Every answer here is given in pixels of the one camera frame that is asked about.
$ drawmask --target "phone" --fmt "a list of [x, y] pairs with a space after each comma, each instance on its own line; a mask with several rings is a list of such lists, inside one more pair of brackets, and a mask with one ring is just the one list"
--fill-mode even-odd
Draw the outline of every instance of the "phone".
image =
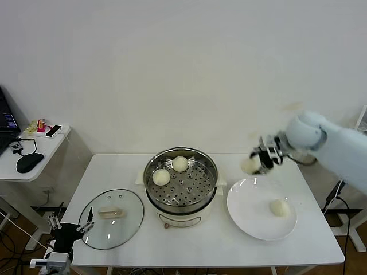
[[56, 132], [60, 129], [61, 129], [61, 126], [55, 125], [54, 127], [52, 127], [50, 131], [46, 133], [46, 136], [48, 136], [49, 138], [52, 138], [56, 134]]

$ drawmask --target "black mouse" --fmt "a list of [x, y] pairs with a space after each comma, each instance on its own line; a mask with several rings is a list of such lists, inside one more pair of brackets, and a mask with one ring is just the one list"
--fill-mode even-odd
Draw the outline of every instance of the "black mouse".
[[37, 165], [38, 162], [44, 159], [44, 156], [39, 153], [28, 154], [20, 158], [17, 162], [17, 171], [19, 173], [27, 173]]

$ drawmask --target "white side table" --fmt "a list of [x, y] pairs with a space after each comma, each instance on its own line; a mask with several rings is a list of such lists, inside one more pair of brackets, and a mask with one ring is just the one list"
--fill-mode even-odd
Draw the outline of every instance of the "white side table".
[[[33, 233], [33, 238], [39, 240], [44, 233], [49, 233], [47, 221], [38, 215], [27, 203], [26, 199], [16, 189], [16, 182], [31, 182], [38, 178], [43, 169], [50, 161], [56, 150], [64, 141], [67, 134], [70, 133], [69, 126], [63, 126], [62, 131], [53, 139], [37, 136], [29, 136], [24, 133], [21, 137], [24, 139], [35, 139], [37, 144], [37, 152], [44, 155], [34, 169], [28, 173], [21, 174], [17, 172], [16, 165], [19, 160], [18, 154], [13, 154], [8, 147], [0, 155], [0, 182], [2, 198], [11, 206], [13, 206], [20, 214], [26, 217], [31, 223], [37, 226], [37, 230]], [[29, 154], [34, 151], [34, 143], [32, 141], [22, 142], [23, 154]], [[32, 239], [28, 242], [26, 249], [33, 250], [36, 242]]]

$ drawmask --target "floor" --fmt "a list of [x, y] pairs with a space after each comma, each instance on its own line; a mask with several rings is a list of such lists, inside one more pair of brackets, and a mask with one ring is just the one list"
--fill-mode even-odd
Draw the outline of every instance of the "floor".
[[[338, 217], [334, 214], [328, 214], [327, 220], [330, 226], [338, 226], [340, 225], [340, 221]], [[19, 216], [18, 219], [15, 219], [14, 222], [25, 229], [28, 233], [32, 233], [35, 230], [35, 227], [23, 216]], [[8, 223], [6, 227], [3, 229], [5, 233], [7, 233], [10, 238], [14, 241], [15, 244], [15, 252], [17, 254], [13, 255], [12, 252], [8, 251], [3, 243], [0, 243], [0, 275], [37, 275], [39, 268], [29, 268], [27, 261], [29, 261], [31, 258], [42, 258], [44, 255], [44, 249], [40, 248], [38, 246], [36, 249], [38, 249], [35, 252], [28, 252], [26, 251], [25, 255], [22, 255], [21, 259], [24, 265], [20, 265], [17, 268], [17, 272], [15, 273], [15, 266], [17, 266], [18, 259], [20, 256], [20, 253], [22, 253], [23, 248], [25, 247], [28, 236], [15, 228], [11, 223]], [[364, 223], [361, 225], [357, 231], [359, 232], [362, 240], [365, 244], [367, 244], [367, 223]], [[8, 237], [3, 236], [3, 241], [6, 246], [8, 246], [10, 249], [14, 250], [14, 246], [11, 243], [11, 241], [8, 239]], [[48, 239], [50, 238], [49, 235], [44, 235], [41, 239], [41, 243], [46, 243]], [[341, 247], [344, 247], [345, 243], [345, 237], [337, 237], [337, 240]], [[8, 263], [7, 258], [13, 257], [12, 260], [10, 260]], [[347, 275], [361, 275], [361, 274], [367, 274], [367, 253], [357, 253], [356, 250], [353, 247], [352, 242], [348, 242], [348, 254], [347, 254], [347, 266], [346, 266], [346, 274]], [[318, 266], [314, 268], [313, 270], [306, 273], [306, 275], [324, 275], [324, 274], [342, 274], [342, 268], [343, 265], [326, 265], [326, 266]], [[286, 267], [279, 267], [276, 268], [278, 274], [284, 274], [284, 271]], [[203, 275], [203, 274], [227, 274], [227, 275], [271, 275], [270, 268], [209, 268], [207, 269], [170, 269], [170, 268], [164, 268], [162, 269], [154, 269], [155, 272], [158, 274], [163, 275], [162, 271], [164, 272], [164, 275], [175, 275], [176, 270], [180, 272], [181, 275]], [[107, 269], [106, 268], [97, 268], [97, 271], [100, 274], [105, 274]], [[113, 270], [113, 275], [126, 275], [130, 274], [131, 269], [130, 268], [115, 268]], [[143, 270], [140, 270], [135, 273], [135, 275], [140, 275], [143, 272]], [[145, 275], [150, 274], [156, 274], [151, 270], [145, 271]]]

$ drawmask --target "table leg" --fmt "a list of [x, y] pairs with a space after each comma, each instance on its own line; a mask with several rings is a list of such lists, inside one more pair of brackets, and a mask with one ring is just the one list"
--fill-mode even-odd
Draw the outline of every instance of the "table leg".
[[0, 209], [7, 212], [8, 214], [11, 214], [12, 217], [18, 218], [19, 213], [12, 208], [6, 201], [4, 201], [2, 198], [0, 198]]
[[[13, 206], [20, 214], [27, 218], [31, 223], [37, 226], [37, 230], [34, 232], [33, 238], [39, 240], [44, 233], [50, 233], [50, 227], [47, 224], [47, 220], [43, 219], [37, 214], [27, 203], [26, 199], [22, 198], [21, 194], [15, 190], [11, 183], [4, 183], [6, 194], [2, 197], [8, 204]], [[26, 250], [34, 250], [36, 248], [36, 242], [30, 239], [30, 242], [26, 246]]]
[[290, 266], [285, 275], [303, 275], [314, 267], [316, 265]]
[[[348, 229], [348, 217], [346, 214], [338, 214], [340, 220], [343, 222], [342, 226], [333, 226], [331, 230], [333, 231], [334, 236], [346, 236], [346, 232]], [[367, 221], [367, 212], [362, 210], [357, 215], [355, 215], [352, 219], [350, 219], [350, 229], [349, 229], [349, 238], [351, 239], [356, 251], [358, 252], [366, 252], [366, 246], [362, 242], [360, 236], [358, 235], [356, 228], [359, 227], [362, 223]]]
[[271, 269], [271, 275], [277, 275], [275, 266], [270, 266], [270, 269]]

